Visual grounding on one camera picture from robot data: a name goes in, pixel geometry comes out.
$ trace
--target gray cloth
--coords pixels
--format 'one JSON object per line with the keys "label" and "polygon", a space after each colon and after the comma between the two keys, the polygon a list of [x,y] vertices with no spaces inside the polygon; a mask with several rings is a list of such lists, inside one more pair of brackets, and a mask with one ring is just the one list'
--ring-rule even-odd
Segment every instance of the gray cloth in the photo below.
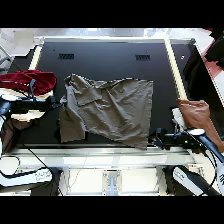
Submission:
{"label": "gray cloth", "polygon": [[61,99],[61,141],[85,138],[85,132],[145,149],[148,143],[153,82],[136,79],[94,81],[71,75]]}

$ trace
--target dark red velvet fabric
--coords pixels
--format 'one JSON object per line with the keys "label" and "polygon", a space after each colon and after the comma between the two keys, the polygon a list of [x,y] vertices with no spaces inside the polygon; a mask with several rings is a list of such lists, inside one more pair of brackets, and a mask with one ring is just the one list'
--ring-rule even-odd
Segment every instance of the dark red velvet fabric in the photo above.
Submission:
{"label": "dark red velvet fabric", "polygon": [[53,72],[28,70],[0,75],[0,88],[19,89],[27,92],[28,84],[32,79],[36,80],[34,84],[34,95],[36,96],[50,92],[56,84]]}

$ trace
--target beige tape strip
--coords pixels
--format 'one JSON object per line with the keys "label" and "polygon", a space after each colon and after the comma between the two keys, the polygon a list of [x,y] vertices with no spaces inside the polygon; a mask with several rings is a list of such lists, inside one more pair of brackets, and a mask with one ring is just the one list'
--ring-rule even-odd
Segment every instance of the beige tape strip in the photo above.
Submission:
{"label": "beige tape strip", "polygon": [[33,59],[30,63],[29,70],[34,70],[34,69],[37,68],[37,65],[38,65],[38,62],[39,62],[39,59],[40,59],[40,55],[41,55],[41,50],[42,50],[41,46],[36,47],[36,50],[35,50],[34,55],[33,55]]}
{"label": "beige tape strip", "polygon": [[165,40],[165,46],[166,46],[166,50],[168,54],[168,59],[170,62],[170,67],[173,73],[173,78],[174,78],[175,86],[177,89],[178,97],[182,100],[187,100],[187,94],[185,92],[185,88],[180,76],[180,72],[177,67],[176,59],[174,56],[174,52],[173,52],[169,37],[165,37],[164,40]]}

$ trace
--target red cloth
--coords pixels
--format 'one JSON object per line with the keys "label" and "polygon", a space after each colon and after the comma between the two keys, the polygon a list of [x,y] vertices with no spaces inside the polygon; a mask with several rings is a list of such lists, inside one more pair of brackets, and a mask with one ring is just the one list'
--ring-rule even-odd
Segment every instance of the red cloth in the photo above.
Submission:
{"label": "red cloth", "polygon": [[36,96],[50,92],[56,84],[56,77],[53,72],[28,70],[0,75],[0,88],[19,89],[28,92],[28,84],[32,79],[36,80],[33,86]]}

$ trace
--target brown cloth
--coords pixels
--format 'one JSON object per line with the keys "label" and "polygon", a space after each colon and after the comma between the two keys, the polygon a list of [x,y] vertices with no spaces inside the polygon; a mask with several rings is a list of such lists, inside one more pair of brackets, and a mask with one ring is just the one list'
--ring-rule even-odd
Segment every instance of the brown cloth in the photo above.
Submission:
{"label": "brown cloth", "polygon": [[202,128],[206,135],[224,152],[224,144],[220,139],[211,119],[209,105],[204,101],[188,101],[178,99],[178,106],[188,128]]}
{"label": "brown cloth", "polygon": [[85,131],[125,145],[146,149],[153,82],[122,79],[94,81],[71,75],[61,99],[61,141],[81,140]]}
{"label": "brown cloth", "polygon": [[27,121],[18,121],[15,119],[9,119],[4,122],[1,132],[2,140],[2,154],[5,154],[11,149],[12,142],[15,136],[13,136],[12,130],[15,132],[15,128],[18,130],[23,130],[32,125],[32,120]]}

